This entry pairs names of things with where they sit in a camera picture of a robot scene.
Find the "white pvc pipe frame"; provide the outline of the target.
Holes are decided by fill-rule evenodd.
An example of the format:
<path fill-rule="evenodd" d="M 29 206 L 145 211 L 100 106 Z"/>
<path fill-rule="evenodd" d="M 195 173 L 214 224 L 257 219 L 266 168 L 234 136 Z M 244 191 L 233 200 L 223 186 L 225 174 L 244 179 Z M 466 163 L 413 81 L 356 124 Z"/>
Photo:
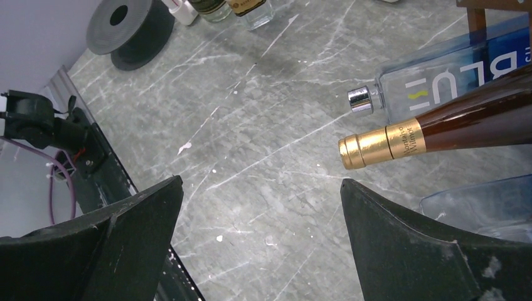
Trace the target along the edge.
<path fill-rule="evenodd" d="M 162 0 L 176 21 L 189 26 L 198 17 L 198 12 L 187 0 Z"/>

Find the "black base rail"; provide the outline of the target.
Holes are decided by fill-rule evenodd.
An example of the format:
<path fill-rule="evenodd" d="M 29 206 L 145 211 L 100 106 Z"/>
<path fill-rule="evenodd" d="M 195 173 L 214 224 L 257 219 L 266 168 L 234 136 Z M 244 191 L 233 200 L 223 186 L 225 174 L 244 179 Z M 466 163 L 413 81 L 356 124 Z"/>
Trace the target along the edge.
<path fill-rule="evenodd" d="M 171 246 L 183 180 L 139 191 L 96 121 L 82 125 L 88 138 L 75 159 L 75 194 L 83 213 L 103 217 L 104 230 L 81 299 L 202 300 Z"/>

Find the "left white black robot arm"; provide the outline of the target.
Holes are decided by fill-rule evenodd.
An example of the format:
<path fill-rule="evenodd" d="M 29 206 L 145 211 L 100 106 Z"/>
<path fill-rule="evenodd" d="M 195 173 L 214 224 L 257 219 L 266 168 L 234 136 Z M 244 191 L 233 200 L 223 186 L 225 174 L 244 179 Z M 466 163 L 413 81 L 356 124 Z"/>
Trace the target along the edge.
<path fill-rule="evenodd" d="M 83 149 L 88 127 L 56 116 L 50 99 L 35 93 L 8 90 L 1 94 L 1 137 L 24 140 L 37 149 Z"/>

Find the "small dark capped bottle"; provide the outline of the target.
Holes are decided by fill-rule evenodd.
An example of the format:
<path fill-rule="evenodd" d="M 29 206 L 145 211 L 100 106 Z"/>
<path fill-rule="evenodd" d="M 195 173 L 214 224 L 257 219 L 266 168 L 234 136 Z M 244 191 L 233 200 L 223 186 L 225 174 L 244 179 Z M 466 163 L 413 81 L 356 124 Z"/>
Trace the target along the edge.
<path fill-rule="evenodd" d="M 267 0 L 226 0 L 232 12 L 244 27 L 255 30 L 274 18 L 274 9 Z"/>

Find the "lower blue clear bottle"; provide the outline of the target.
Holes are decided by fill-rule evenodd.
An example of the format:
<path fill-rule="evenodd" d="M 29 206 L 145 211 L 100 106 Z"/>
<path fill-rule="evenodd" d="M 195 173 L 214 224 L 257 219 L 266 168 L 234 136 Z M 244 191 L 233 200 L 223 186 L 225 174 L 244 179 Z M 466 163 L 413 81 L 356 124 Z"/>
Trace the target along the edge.
<path fill-rule="evenodd" d="M 531 175 L 441 191 L 423 198 L 420 210 L 464 231 L 531 243 Z"/>

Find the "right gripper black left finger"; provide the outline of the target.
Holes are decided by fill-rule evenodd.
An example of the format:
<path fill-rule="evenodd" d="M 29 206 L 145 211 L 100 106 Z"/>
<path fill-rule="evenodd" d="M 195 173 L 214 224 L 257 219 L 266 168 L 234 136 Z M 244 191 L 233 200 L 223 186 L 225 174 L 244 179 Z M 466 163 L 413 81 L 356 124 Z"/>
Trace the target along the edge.
<path fill-rule="evenodd" d="M 170 177 L 73 220 L 1 238 L 2 300 L 152 300 L 183 201 Z"/>

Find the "aluminium frame rail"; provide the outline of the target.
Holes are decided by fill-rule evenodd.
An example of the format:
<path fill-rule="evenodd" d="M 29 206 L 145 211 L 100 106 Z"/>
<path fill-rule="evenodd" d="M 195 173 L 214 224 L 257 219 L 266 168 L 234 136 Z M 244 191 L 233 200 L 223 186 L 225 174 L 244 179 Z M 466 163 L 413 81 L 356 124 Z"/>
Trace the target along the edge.
<path fill-rule="evenodd" d="M 92 125 L 95 122 L 65 66 L 59 67 L 38 93 L 51 100 L 53 108 L 58 111 L 55 114 L 57 117 L 73 122 L 77 120 L 87 125 Z"/>

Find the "dark bottle gold cap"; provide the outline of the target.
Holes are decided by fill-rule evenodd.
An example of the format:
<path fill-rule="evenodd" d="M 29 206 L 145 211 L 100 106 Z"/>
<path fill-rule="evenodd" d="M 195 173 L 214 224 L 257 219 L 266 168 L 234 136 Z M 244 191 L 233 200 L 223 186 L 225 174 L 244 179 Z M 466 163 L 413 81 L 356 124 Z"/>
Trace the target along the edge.
<path fill-rule="evenodd" d="M 428 152 L 531 143 L 531 65 L 414 118 L 338 142 L 345 169 Z"/>

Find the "blue labelled clear bottle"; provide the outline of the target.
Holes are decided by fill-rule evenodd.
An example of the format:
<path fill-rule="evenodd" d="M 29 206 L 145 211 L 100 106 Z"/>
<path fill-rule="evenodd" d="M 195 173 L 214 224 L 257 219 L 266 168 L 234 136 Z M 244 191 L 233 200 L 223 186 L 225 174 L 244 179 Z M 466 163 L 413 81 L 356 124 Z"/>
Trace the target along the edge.
<path fill-rule="evenodd" d="M 348 92 L 358 116 L 385 111 L 389 123 L 443 105 L 531 62 L 529 18 L 508 19 L 386 61 L 373 83 Z"/>

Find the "brown wooden wine rack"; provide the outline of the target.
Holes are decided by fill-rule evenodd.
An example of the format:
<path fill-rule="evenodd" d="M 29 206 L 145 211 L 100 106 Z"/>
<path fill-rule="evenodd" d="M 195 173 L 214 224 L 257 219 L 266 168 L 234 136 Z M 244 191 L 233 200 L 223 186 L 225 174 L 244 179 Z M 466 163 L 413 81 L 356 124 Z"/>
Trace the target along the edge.
<path fill-rule="evenodd" d="M 529 0 L 456 0 L 458 8 L 466 10 L 469 32 L 487 28 L 487 15 L 518 14 L 524 16 L 524 26 L 531 31 L 531 1 Z"/>

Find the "standing clear empty bottle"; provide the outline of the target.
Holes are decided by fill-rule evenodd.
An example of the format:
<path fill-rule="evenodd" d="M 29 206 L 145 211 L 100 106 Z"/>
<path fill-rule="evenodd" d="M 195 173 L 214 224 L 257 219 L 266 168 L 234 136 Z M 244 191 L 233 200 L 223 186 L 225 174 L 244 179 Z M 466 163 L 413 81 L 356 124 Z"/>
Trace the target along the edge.
<path fill-rule="evenodd" d="M 231 14 L 225 0 L 189 0 L 190 5 L 198 14 L 210 23 L 218 23 Z"/>

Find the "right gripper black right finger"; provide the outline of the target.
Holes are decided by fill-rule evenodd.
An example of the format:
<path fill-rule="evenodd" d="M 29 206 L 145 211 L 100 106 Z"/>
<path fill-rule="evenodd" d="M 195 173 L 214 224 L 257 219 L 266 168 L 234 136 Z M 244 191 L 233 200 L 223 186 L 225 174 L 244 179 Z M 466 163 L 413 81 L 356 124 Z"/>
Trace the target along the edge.
<path fill-rule="evenodd" d="M 530 300 L 531 245 L 474 234 L 354 179 L 341 202 L 365 300 Z"/>

